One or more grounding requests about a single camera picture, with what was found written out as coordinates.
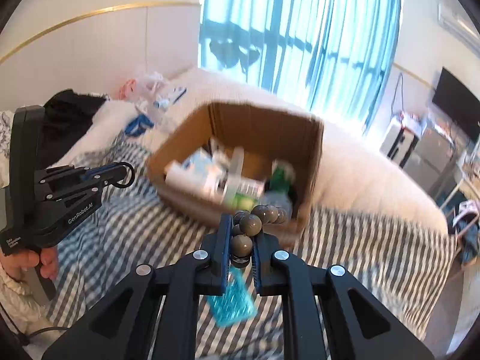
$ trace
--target plaid cloth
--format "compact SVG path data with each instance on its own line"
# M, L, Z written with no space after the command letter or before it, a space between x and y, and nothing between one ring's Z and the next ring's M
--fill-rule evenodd
M75 323L132 268L141 263L173 264L198 249L203 235L212 231L159 199L146 178L149 154L120 136L108 151L77 159L76 166L88 167L127 161L137 176L127 189L106 188L102 207L59 244L58 295L46 315L55 326ZM312 266L345 266L422 338L445 284L455 240L401 219L316 207L294 252ZM206 298L201 297L197 357L283 358L280 298L255 294L250 266L244 278L254 296L257 316L217 328Z

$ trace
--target teal packet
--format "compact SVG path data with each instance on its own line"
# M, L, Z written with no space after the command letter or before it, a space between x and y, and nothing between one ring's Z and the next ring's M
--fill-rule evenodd
M230 267L225 294L209 295L207 302L218 327L231 326L257 314L257 308L243 280L242 271L234 267Z

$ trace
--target barcode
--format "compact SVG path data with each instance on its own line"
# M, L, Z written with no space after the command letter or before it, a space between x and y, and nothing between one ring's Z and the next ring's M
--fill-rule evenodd
M252 185L247 183L240 183L238 186L238 192L243 193L244 195L253 196L254 198L258 198L262 193L260 191L259 185Z

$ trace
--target human hand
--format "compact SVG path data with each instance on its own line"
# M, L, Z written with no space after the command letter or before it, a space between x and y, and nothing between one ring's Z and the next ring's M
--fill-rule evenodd
M54 280L59 270L56 246L42 249L40 255L32 250L23 250L10 256L4 256L3 253L0 252L0 264L7 275L17 281L22 280L22 268L36 267L39 262L42 262L40 274L45 279Z

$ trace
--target bottle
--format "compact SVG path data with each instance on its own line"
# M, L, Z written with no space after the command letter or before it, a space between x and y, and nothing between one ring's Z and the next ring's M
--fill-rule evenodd
M289 190L294 178L295 172L289 163L277 162L274 164L270 189L261 196L258 204L281 207L286 211L287 220L290 220L293 207L289 198Z

